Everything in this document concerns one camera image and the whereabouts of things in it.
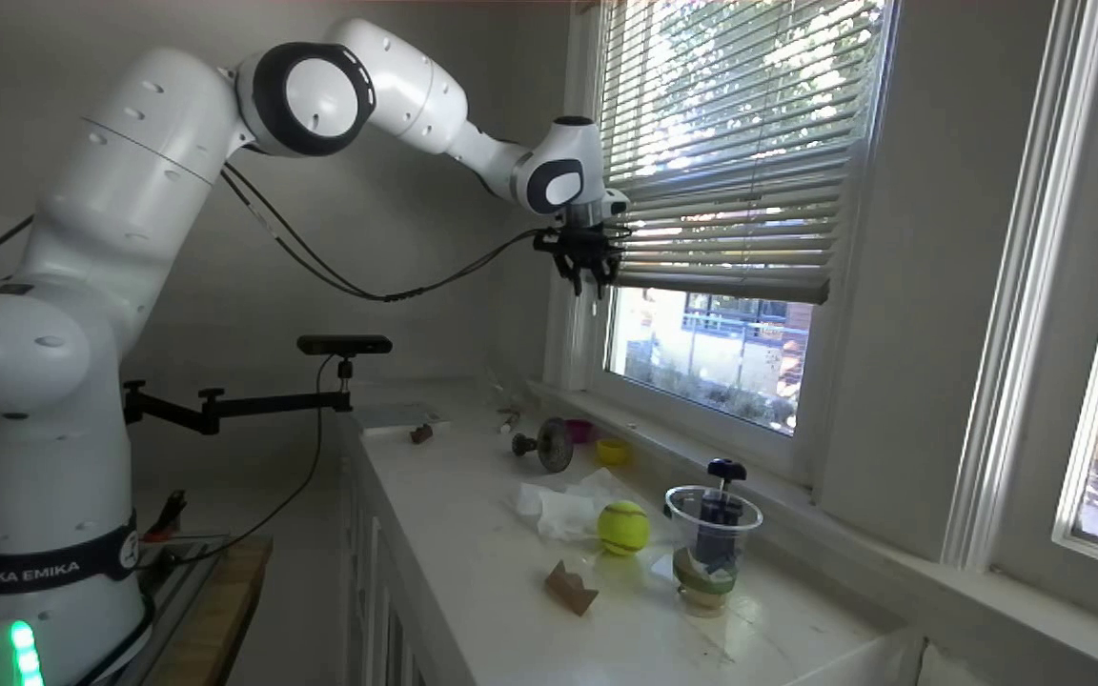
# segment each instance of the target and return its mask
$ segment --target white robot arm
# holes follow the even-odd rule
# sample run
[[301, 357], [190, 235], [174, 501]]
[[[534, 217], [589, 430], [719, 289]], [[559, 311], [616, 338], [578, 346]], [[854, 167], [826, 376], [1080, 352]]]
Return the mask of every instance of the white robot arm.
[[493, 141], [461, 86], [380, 25], [343, 24], [230, 77], [143, 53], [89, 113], [0, 280], [0, 682], [99, 682], [142, 650], [119, 360], [234, 151], [326, 157], [367, 123], [572, 228], [622, 214], [587, 117], [537, 148]]

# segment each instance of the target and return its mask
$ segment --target transparent container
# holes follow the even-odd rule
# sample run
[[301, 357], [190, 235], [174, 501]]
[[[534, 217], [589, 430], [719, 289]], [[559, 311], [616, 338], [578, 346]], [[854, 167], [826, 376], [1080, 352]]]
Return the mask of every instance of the transparent container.
[[678, 482], [662, 493], [662, 514], [678, 531], [672, 556], [678, 593], [704, 609], [723, 606], [741, 580], [741, 547], [762, 526], [762, 512], [723, 486]]

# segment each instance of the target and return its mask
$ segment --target window sill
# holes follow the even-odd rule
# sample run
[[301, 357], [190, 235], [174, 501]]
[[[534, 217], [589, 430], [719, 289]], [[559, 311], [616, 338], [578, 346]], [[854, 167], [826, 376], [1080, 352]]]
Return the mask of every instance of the window sill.
[[[713, 451], [697, 438], [662, 430], [587, 394], [541, 390], [541, 397], [546, 409], [587, 415], [633, 443], [642, 458], [633, 481], [647, 493], [704, 481]], [[1033, 682], [1037, 672], [1044, 672], [1044, 682], [1098, 682], [1098, 613], [996, 571], [961, 571], [877, 546], [826, 518], [803, 486], [783, 476], [751, 474], [743, 493], [767, 512], [762, 546], [919, 626], [949, 654], [977, 654], [969, 672], [987, 682]]]

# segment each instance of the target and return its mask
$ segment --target white countertop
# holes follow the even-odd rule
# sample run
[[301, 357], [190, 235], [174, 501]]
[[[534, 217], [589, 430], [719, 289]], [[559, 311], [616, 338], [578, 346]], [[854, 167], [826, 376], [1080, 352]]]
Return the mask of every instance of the white countertop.
[[[747, 554], [723, 609], [683, 606], [676, 588], [638, 561], [596, 556], [534, 533], [514, 514], [520, 482], [548, 482], [494, 443], [483, 390], [424, 385], [371, 390], [367, 404], [413, 401], [439, 415], [434, 438], [409, 443], [405, 428], [363, 435], [380, 482], [386, 531], [401, 533], [405, 576], [424, 580], [481, 686], [630, 686], [630, 682], [755, 682], [755, 686], [884, 686], [898, 650], [894, 620], [830, 597], [785, 562]], [[558, 561], [582, 571], [600, 597], [578, 618], [546, 593]]]

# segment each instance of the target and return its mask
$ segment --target window blinds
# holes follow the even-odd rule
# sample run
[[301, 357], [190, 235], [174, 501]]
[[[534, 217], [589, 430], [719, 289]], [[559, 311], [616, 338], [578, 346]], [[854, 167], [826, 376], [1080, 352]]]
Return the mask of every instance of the window blinds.
[[884, 0], [615, 0], [616, 280], [822, 299]]

